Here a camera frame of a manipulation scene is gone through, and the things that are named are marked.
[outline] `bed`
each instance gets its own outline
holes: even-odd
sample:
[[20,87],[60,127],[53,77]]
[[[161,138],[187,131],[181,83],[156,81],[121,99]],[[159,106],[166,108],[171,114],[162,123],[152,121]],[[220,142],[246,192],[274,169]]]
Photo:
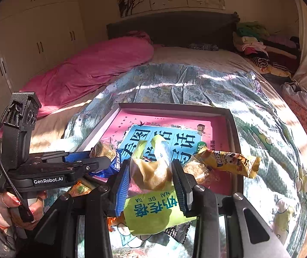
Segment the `bed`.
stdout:
[[[276,109],[277,116],[291,129],[294,144],[300,151],[300,161],[307,170],[307,135],[296,116],[272,86],[260,75],[256,66],[240,55],[230,52],[233,50],[231,32],[236,21],[238,21],[236,14],[193,11],[165,12],[127,19],[117,24],[108,25],[107,28],[110,38],[123,36],[132,30],[144,30],[154,42],[166,45],[165,47],[155,47],[153,58],[147,65],[170,63],[227,74],[255,73],[255,80],[260,83],[262,92]],[[177,31],[174,26],[169,24],[183,24],[183,28]],[[193,32],[193,34],[181,37],[183,32]],[[191,42],[217,44],[221,50],[200,51],[186,48]],[[38,120],[32,134],[31,152],[68,148],[71,139],[67,137],[68,133],[71,133],[71,127],[74,127],[79,121],[78,117],[82,114],[82,109],[98,94],[104,92],[105,87],[106,85]],[[298,247],[294,257],[297,254],[301,258],[307,256],[307,226],[304,235],[304,243]]]

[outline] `wall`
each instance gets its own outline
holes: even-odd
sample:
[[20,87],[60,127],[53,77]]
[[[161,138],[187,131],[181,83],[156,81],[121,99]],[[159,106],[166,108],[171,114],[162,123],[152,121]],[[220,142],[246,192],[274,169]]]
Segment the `wall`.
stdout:
[[[120,20],[117,0],[79,0],[86,38],[89,44],[107,39],[106,25]],[[270,33],[280,32],[298,36],[298,12],[294,0],[225,0],[226,10],[237,12],[241,21],[259,21]],[[176,8],[172,10],[210,10],[203,8]],[[133,16],[153,13],[153,11]]]

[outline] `cardboard box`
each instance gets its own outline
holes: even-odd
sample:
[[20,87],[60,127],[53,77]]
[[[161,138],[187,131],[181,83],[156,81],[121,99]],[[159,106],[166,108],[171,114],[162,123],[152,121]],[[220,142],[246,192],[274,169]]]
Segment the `cardboard box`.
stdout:
[[[234,118],[229,109],[218,107],[206,107],[190,104],[164,104],[164,103],[119,103],[113,108],[94,130],[85,139],[77,150],[78,152],[90,150],[106,132],[120,110],[126,110],[132,113],[138,113],[149,116],[178,116],[178,117],[216,117],[223,116],[226,120],[227,138],[229,141],[229,151],[241,153],[240,142],[237,134]],[[232,174],[232,192],[243,193],[243,176]]]

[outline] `pink blanket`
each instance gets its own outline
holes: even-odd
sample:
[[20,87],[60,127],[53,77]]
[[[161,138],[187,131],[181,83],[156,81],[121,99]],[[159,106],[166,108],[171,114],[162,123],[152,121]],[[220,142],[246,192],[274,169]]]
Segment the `pink blanket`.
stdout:
[[21,91],[36,93],[42,104],[37,117],[43,117],[147,62],[153,54],[153,46],[145,39],[122,37],[103,41],[44,75],[33,77]]

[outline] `beige bed sheet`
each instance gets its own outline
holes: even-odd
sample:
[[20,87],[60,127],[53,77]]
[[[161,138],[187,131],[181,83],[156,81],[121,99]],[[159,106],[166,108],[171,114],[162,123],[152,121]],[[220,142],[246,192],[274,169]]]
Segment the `beige bed sheet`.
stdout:
[[[277,113],[282,121],[291,127],[294,137],[297,137],[295,143],[301,151],[302,162],[307,168],[307,135],[297,120],[297,117],[273,87],[259,74],[256,66],[241,56],[229,51],[199,51],[180,47],[156,48],[151,62],[196,65],[220,72],[236,72],[239,70],[247,72],[256,71],[256,79],[260,82],[263,92],[277,109]],[[99,91],[97,90],[90,95],[86,95],[70,103],[65,108],[37,121],[32,134],[31,152],[45,151],[54,140],[61,138],[73,114],[79,112]],[[299,258],[305,258],[306,256],[307,232],[305,242],[299,253]]]

